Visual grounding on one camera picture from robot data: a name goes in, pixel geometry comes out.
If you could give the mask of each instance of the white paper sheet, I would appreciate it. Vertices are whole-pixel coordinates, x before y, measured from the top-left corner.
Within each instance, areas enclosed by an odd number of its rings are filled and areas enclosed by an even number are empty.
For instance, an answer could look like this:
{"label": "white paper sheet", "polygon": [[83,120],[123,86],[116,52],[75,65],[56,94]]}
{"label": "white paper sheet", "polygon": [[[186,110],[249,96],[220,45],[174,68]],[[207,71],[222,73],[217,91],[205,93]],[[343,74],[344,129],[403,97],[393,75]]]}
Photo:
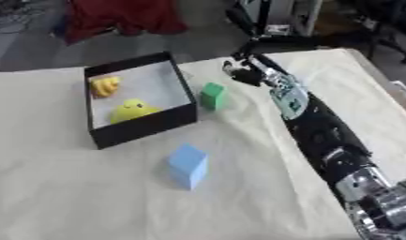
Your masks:
{"label": "white paper sheet", "polygon": [[[349,54],[271,56],[352,127],[390,180],[406,177],[406,112]],[[87,135],[80,68],[0,73],[0,240],[358,239],[266,89],[232,82],[221,64],[181,68],[195,93],[227,87],[222,111],[102,151]],[[209,154],[194,191],[166,170],[182,143]]]}

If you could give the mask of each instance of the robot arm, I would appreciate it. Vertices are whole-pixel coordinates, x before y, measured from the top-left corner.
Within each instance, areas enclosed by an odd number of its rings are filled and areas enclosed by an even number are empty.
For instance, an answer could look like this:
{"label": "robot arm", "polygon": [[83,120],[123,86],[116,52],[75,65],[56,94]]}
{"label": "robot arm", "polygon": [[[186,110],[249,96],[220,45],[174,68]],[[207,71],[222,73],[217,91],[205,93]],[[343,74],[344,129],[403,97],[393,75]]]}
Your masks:
{"label": "robot arm", "polygon": [[391,186],[350,128],[271,59],[252,54],[241,65],[247,68],[225,62],[223,70],[241,83],[271,87],[287,129],[361,237],[406,240],[406,181]]}

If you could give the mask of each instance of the yellow toy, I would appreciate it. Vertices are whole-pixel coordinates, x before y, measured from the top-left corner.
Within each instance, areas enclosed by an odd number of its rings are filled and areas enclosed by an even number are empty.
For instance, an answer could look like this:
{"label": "yellow toy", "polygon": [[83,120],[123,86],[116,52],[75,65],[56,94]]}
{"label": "yellow toy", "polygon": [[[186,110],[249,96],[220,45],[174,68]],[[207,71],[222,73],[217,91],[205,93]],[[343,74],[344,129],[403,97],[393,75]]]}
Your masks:
{"label": "yellow toy", "polygon": [[107,98],[118,90],[119,78],[109,77],[92,81],[93,95],[97,98]]}
{"label": "yellow toy", "polygon": [[117,124],[157,112],[160,112],[160,109],[149,106],[139,99],[130,99],[116,107],[111,115],[111,123]]}

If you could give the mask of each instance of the cable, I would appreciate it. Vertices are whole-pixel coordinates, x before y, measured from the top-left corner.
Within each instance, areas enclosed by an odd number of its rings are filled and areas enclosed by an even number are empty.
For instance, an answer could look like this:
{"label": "cable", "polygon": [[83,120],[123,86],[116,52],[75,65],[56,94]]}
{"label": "cable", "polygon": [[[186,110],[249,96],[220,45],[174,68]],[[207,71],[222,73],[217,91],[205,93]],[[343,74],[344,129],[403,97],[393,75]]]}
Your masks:
{"label": "cable", "polygon": [[[1,9],[0,12],[6,12],[6,14],[0,15],[0,35],[2,34],[17,34],[29,29],[30,23],[40,15],[43,15],[48,7],[41,6],[40,2],[30,2],[24,4],[20,8],[12,9]],[[15,31],[5,31],[4,29],[9,29],[11,27],[19,26],[20,29]]]}

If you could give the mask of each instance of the foam cube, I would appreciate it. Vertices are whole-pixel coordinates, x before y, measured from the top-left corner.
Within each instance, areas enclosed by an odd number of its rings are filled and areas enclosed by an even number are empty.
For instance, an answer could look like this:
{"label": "foam cube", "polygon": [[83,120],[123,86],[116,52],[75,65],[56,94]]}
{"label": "foam cube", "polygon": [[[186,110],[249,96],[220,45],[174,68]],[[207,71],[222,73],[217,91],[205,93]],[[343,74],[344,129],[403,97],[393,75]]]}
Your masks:
{"label": "foam cube", "polygon": [[201,92],[201,104],[209,110],[218,110],[223,105],[224,87],[215,83],[208,83]]}
{"label": "foam cube", "polygon": [[207,174],[208,155],[184,144],[169,157],[172,178],[182,187],[193,190]]}

